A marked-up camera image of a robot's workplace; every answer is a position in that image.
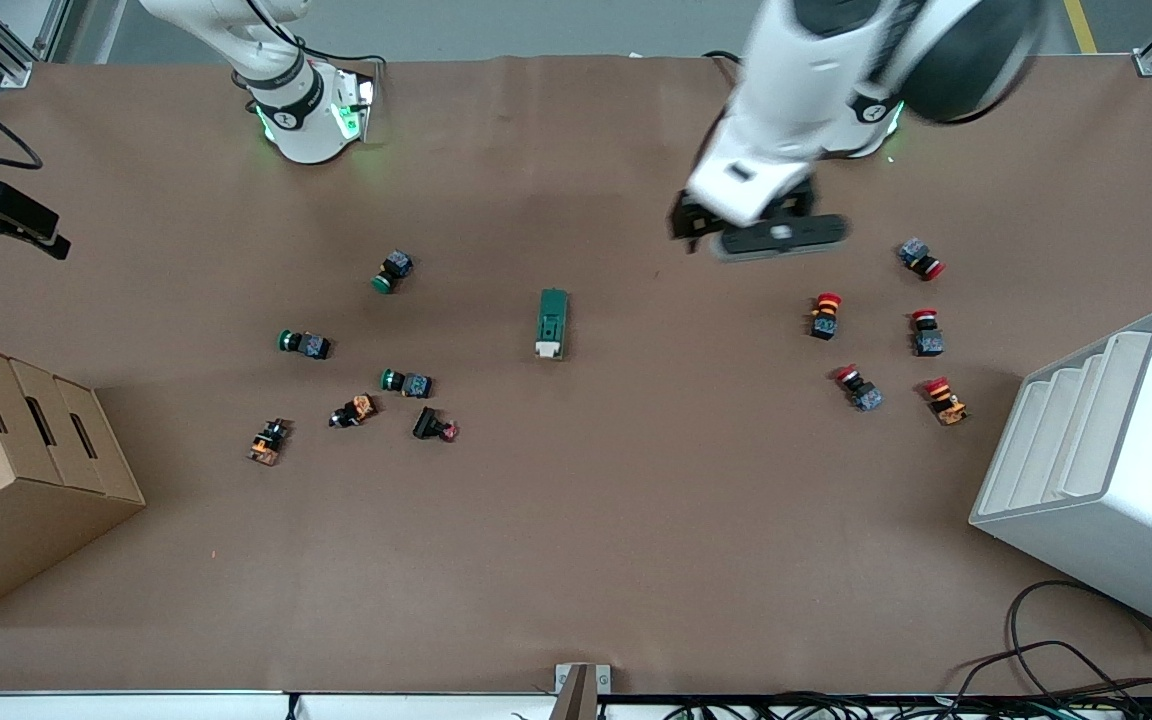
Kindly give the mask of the green load switch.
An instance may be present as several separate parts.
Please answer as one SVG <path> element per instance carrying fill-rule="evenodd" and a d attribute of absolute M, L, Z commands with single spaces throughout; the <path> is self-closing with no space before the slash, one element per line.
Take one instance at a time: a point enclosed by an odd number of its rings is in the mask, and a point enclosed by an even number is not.
<path fill-rule="evenodd" d="M 563 359 L 568 305 L 570 295 L 561 288 L 545 288 L 540 293 L 535 336 L 536 356 L 550 361 Z"/>

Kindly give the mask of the red button with grey block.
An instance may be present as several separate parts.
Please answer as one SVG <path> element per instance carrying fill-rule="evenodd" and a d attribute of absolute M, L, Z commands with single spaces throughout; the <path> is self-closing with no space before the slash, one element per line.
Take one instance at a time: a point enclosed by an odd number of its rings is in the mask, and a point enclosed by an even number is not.
<path fill-rule="evenodd" d="M 847 397 L 861 414 L 869 414 L 882 406 L 881 389 L 869 382 L 855 364 L 842 366 L 835 373 L 838 386 L 846 391 Z"/>
<path fill-rule="evenodd" d="M 919 275 L 922 281 L 933 281 L 945 270 L 945 264 L 931 255 L 927 243 L 910 238 L 899 247 L 899 258 L 905 268 Z"/>
<path fill-rule="evenodd" d="M 911 314 L 911 346 L 916 357 L 935 357 L 945 351 L 943 332 L 933 306 L 923 306 Z"/>

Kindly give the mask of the brown cardboard box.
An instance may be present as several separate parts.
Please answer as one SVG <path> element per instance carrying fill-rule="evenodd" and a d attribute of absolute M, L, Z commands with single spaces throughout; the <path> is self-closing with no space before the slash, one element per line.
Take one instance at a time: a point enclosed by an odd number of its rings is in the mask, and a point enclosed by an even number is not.
<path fill-rule="evenodd" d="M 0 598 L 145 505 L 96 393 L 0 354 Z"/>

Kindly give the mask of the black button with orange block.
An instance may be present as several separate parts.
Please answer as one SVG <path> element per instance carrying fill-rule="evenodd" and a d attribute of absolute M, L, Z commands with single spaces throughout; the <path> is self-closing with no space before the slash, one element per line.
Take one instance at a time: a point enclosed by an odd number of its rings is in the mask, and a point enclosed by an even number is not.
<path fill-rule="evenodd" d="M 371 416 L 378 414 L 374 397 L 356 395 L 347 404 L 338 407 L 329 414 L 329 429 L 361 427 Z"/>
<path fill-rule="evenodd" d="M 283 418 L 265 420 L 262 430 L 252 438 L 247 457 L 257 464 L 273 468 L 278 464 L 285 442 L 291 434 L 291 424 Z"/>

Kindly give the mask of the brown paper table cover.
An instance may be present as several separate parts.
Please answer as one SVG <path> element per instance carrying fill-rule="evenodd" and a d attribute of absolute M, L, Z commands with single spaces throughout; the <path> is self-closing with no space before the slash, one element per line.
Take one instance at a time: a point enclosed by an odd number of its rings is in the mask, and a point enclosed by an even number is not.
<path fill-rule="evenodd" d="M 0 94 L 45 161 L 1 177 L 73 243 L 0 240 L 0 351 L 99 392 L 146 500 L 0 600 L 0 691 L 530 691 L 585 660 L 627 692 L 934 692 L 1005 647 L 1052 571 L 969 511 L 1021 378 L 1152 313 L 1152 79 L 1043 58 L 988 118 L 824 164 L 844 247 L 735 264 L 666 222 L 728 88 L 698 59 L 397 63 L 388 141 L 321 167 L 220 67 Z M 545 288 L 562 361 L 535 355 Z M 940 356 L 914 354 L 923 306 Z M 329 429 L 364 393 L 378 414 Z M 412 435 L 425 406 L 453 442 Z"/>

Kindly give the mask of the white foam rack box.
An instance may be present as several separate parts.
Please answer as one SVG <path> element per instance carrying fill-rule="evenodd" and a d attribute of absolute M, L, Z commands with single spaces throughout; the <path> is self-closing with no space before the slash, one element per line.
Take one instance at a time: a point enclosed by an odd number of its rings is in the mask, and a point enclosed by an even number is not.
<path fill-rule="evenodd" d="M 1152 313 L 1023 378 L 969 521 L 1152 619 Z"/>

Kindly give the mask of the black switch with red tip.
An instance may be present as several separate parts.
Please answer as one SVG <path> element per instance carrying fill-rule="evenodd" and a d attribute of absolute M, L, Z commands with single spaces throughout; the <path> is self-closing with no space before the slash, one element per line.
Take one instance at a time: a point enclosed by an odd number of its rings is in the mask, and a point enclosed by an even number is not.
<path fill-rule="evenodd" d="M 440 439 L 444 442 L 453 442 L 458 433 L 454 420 L 444 420 L 439 411 L 429 406 L 422 407 L 412 429 L 416 439 Z"/>

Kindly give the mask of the small metal bracket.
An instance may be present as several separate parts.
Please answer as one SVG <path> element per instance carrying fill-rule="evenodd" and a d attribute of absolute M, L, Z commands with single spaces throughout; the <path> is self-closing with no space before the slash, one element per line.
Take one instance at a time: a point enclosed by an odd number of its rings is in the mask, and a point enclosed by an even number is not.
<path fill-rule="evenodd" d="M 562 692 L 568 675 L 571 675 L 573 670 L 575 670 L 577 666 L 585 666 L 585 664 L 558 664 L 554 666 L 554 696 Z M 609 664 L 589 664 L 589 666 L 590 670 L 588 676 L 591 680 L 591 683 L 596 687 L 596 694 L 599 694 L 599 696 L 602 696 L 602 694 L 613 694 L 612 666 Z"/>

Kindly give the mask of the white table edge rail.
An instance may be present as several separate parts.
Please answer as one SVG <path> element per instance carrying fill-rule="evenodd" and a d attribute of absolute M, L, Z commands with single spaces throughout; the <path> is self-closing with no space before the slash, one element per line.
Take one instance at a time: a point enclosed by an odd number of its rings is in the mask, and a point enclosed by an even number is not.
<path fill-rule="evenodd" d="M 0 720 L 548 720 L 545 694 L 0 694 Z"/>

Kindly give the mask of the brown post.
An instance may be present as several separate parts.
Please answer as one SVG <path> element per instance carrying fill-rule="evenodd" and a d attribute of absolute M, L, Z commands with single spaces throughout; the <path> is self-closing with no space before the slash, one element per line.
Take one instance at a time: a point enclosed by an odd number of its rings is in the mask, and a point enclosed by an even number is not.
<path fill-rule="evenodd" d="M 598 720 L 599 676 L 594 664 L 558 666 L 558 697 L 548 720 Z"/>

